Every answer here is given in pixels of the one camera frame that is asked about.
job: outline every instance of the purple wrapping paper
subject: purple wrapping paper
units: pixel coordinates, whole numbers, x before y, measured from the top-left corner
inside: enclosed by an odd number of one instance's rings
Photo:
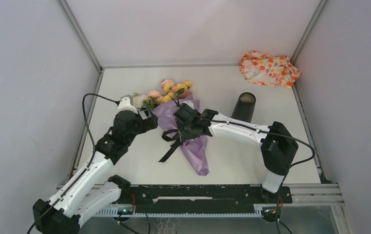
[[[200,101],[193,100],[193,95],[189,95],[184,99],[193,102],[194,109],[198,110],[200,108]],[[157,106],[152,112],[158,117],[158,126],[160,126],[164,131],[177,129],[177,124],[175,122],[175,117],[173,113],[177,108],[174,101],[169,101],[162,103]],[[188,140],[184,142],[181,146],[181,151],[183,155],[187,158],[190,165],[194,168],[199,176],[206,176],[208,174],[208,163],[205,158],[205,148],[207,147],[207,137],[200,136],[199,138]]]

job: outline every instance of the gray floor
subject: gray floor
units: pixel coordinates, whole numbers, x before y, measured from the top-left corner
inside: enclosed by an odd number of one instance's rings
[[[293,234],[337,234],[330,207],[284,207],[281,220]],[[125,222],[135,231],[146,234],[146,218]],[[283,226],[282,234],[288,234]],[[131,234],[112,218],[93,217],[82,227],[80,234]],[[261,218],[151,218],[151,234],[276,234],[276,224]]]

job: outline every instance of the gray wall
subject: gray wall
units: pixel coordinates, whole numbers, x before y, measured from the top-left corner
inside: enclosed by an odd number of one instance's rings
[[[297,67],[329,175],[356,233],[371,233],[371,1],[331,0]]]
[[[0,234],[66,178],[96,76],[54,0],[0,2]]]

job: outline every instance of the metal frame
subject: metal frame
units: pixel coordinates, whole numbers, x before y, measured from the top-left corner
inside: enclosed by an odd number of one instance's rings
[[[87,38],[85,37],[79,23],[77,22],[75,15],[72,13],[72,10],[67,3],[66,0],[56,0],[58,5],[60,6],[61,10],[63,11],[64,15],[66,16],[70,26],[72,27],[73,31],[75,32],[76,36],[81,42],[81,45],[86,50],[87,54],[90,56],[94,66],[99,71],[97,83],[94,88],[94,93],[98,93],[99,87],[101,84],[102,76],[104,73],[104,68],[101,67],[98,59],[95,56],[95,53],[93,49],[91,48]],[[319,19],[321,13],[324,10],[324,7],[328,3],[329,0],[321,0],[310,20],[308,23],[293,55],[291,56],[291,61],[293,64],[296,63],[301,50],[303,49],[303,46],[305,42],[307,41],[311,31],[313,30],[317,20]],[[238,64],[177,64],[177,65],[159,65],[159,66],[107,66],[106,68],[125,68],[125,67],[178,67],[178,66],[230,66],[230,65],[238,65]],[[299,111],[303,120],[303,124],[306,130],[306,134],[308,137],[308,140],[310,144],[317,149],[315,140],[313,138],[312,130],[310,128],[306,111],[303,106],[301,96],[299,93],[299,90],[294,84],[293,86],[294,95],[299,107]],[[93,109],[95,106],[95,98],[92,98],[89,104],[89,111],[88,111],[88,120],[91,119]],[[79,145],[76,150],[75,158],[72,164],[72,168],[76,165],[75,163],[79,161],[79,157],[82,152],[82,146],[85,142],[87,131],[84,127],[84,129],[81,131],[80,141]],[[319,157],[319,154],[316,155],[316,166],[318,167],[319,173],[323,174],[324,177],[327,176],[324,170],[324,164],[322,164],[322,160]],[[292,185],[286,185],[289,186],[292,193],[293,203],[292,204],[285,204],[286,206],[331,206],[332,213],[334,216],[334,220],[336,223],[336,226],[338,228],[338,231],[340,234],[353,234],[354,231],[352,229],[352,225],[349,219],[349,216],[347,214],[345,202],[343,200],[342,194],[340,192],[340,188],[337,184],[292,184]],[[89,193],[95,192],[98,190],[101,186],[96,185],[93,186],[93,188],[90,190]],[[269,206],[268,204],[256,204],[253,207],[253,216],[258,217],[259,216],[259,209],[261,209],[262,206]],[[112,205],[107,206],[100,210],[96,217],[110,217],[110,216],[116,216],[117,207],[113,207]],[[217,215],[218,217],[227,217],[228,215]]]

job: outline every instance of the white wall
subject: white wall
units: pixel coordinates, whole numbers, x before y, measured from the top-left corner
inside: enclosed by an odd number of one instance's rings
[[[297,67],[323,161],[356,233],[371,233],[371,1],[330,1]]]
[[[65,179],[96,70],[54,0],[0,1],[0,234]]]
[[[103,66],[294,52],[319,0],[68,0]]]

